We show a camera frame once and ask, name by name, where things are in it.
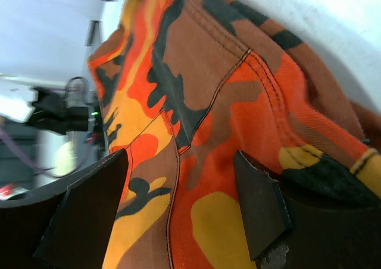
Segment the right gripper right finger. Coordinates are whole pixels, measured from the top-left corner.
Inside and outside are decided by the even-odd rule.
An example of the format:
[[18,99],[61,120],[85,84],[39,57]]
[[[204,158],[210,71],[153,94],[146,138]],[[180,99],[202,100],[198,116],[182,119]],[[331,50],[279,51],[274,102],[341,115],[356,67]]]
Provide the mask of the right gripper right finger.
[[364,186],[350,198],[331,198],[241,151],[233,169],[249,257],[258,267],[380,267],[380,200]]

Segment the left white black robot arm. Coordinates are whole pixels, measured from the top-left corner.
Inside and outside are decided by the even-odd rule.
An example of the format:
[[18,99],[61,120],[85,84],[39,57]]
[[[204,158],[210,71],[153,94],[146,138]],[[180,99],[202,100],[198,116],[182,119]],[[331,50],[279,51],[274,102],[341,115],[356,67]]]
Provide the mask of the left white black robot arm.
[[1,80],[1,116],[59,135],[102,132],[99,104],[96,97],[90,100],[84,77],[70,79],[61,89]]

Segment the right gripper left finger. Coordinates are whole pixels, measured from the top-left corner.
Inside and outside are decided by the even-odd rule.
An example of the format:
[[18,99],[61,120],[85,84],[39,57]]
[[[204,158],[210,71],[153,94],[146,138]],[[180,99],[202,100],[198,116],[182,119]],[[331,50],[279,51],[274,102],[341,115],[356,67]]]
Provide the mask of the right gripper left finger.
[[127,153],[1,202],[1,268],[101,268],[127,176]]

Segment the orange camouflage trousers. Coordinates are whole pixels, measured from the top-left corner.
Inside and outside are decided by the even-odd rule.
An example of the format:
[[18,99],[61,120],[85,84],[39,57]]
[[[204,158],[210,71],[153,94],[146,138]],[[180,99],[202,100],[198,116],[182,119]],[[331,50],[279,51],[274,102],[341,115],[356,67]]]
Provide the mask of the orange camouflage trousers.
[[380,117],[289,30],[238,0],[126,0],[89,58],[128,168],[104,268],[260,268],[233,158],[331,198],[380,200]]

